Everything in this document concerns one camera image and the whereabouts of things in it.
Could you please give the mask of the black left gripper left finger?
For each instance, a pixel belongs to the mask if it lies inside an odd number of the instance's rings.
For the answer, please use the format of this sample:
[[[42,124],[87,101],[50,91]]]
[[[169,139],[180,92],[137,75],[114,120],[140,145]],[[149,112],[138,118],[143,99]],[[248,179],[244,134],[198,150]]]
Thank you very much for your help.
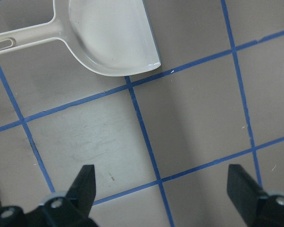
[[[95,167],[84,165],[64,195],[51,194],[33,211],[0,207],[0,227],[97,227],[89,218],[95,196]]]

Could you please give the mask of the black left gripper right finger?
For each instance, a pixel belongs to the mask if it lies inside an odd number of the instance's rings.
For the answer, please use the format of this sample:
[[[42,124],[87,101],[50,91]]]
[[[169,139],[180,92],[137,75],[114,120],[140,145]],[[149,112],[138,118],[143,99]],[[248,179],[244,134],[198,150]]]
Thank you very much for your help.
[[[284,227],[284,195],[267,193],[239,164],[228,167],[227,195],[248,227]]]

